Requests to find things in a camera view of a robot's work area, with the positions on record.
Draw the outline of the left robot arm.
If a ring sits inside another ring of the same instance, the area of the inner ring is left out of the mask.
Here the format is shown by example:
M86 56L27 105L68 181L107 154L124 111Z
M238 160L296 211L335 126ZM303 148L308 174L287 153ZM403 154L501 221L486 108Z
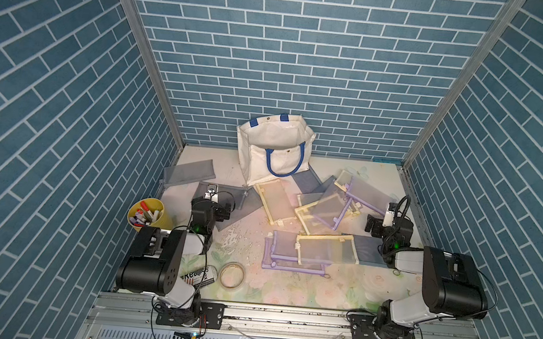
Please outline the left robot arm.
M191 201L191 217L185 226L172 230L158 227L140 229L116 272L116 288L153 295L153 309L160 313L187 316L191 320L201 313L201 288L218 278L217 269L208 263L213 228L230 219L236 200L227 193L225 202L216 202L213 193ZM202 255L204 266L179 275L183 256Z

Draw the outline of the yellow trimmed mesh pouch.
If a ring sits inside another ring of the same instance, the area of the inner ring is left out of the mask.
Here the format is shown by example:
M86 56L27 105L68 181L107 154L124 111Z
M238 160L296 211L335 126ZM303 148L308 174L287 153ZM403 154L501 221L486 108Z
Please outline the yellow trimmed mesh pouch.
M258 192L268 221L274 226L286 226L296 219L295 210L280 180L254 185Z
M338 234L338 227L344 219L361 214L358 204L337 194L301 194L298 201L300 206L295 208L295 214L306 235Z
M299 264L321 263L350 264L359 263L352 235L304 235L296 236L295 250Z

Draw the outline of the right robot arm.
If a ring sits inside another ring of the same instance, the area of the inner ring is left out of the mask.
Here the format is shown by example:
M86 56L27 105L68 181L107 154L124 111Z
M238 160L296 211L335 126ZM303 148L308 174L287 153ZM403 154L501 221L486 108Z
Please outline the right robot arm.
M410 245L411 220L388 212L367 217L365 231L378 242L376 253L387 268L422 277L421 290L379 307L372 328L379 339L407 337L422 323L448 319L483 319L490 303L476 263L467 254Z

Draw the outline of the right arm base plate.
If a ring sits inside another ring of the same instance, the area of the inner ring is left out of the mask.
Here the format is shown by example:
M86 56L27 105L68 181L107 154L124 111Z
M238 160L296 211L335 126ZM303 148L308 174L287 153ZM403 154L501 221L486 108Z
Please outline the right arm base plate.
M352 339L416 339L413 329L392 323L380 324L376 316L353 313L346 316Z

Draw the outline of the clear tape roll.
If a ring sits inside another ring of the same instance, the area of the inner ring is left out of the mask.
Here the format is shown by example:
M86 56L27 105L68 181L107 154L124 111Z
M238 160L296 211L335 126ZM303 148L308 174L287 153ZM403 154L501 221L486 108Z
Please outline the clear tape roll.
M226 263L219 272L219 283L225 290L236 290L243 285L246 271L243 265L236 262Z

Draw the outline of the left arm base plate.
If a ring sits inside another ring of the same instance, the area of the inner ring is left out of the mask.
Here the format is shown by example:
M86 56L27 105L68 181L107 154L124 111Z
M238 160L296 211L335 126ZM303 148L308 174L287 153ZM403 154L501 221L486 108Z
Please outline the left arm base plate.
M225 313L225 305L204 300L195 300L189 308L173 308L157 301L154 305L157 314L156 324L174 327L199 327L220 329Z

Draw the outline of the grey mesh pouch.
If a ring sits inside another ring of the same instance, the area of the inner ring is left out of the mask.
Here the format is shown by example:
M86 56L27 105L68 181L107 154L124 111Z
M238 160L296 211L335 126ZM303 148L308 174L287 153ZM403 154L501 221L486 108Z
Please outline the grey mesh pouch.
M194 182L213 180L216 178L214 169L211 159L174 165L164 169L163 186L170 188Z
M201 181L199 183L193 198L205 198L206 187L208 184L215 184L218 186L218 192L214 195L214 202L224 204L226 202L231 202L233 207L229 220L223 222L218 221L215 224L215 227L219 231L232 226L263 207L260 196L252 187L233 187L232 185L208 183L206 181Z

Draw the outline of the blue mesh pouch right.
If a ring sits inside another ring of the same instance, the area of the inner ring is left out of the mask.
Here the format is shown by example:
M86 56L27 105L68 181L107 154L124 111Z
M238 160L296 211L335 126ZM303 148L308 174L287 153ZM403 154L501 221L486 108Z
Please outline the blue mesh pouch right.
M359 264L380 268L394 269L394 259L388 254L390 249L384 249L383 240L369 235L354 235L354 247Z

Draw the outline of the white canvas tote bag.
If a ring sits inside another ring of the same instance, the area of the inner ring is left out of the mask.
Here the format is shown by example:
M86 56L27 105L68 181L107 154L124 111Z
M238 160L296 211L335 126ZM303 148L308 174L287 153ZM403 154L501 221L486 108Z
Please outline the white canvas tote bag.
M309 169L317 135L301 115L256 117L236 130L238 161L247 185Z

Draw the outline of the yellow cup with markers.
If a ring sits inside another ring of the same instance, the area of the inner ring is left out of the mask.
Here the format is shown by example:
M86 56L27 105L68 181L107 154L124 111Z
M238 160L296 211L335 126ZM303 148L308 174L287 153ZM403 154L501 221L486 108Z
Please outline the yellow cup with markers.
M136 202L127 213L127 221L134 230L153 227L172 230L173 222L163 203L156 198L146 198Z

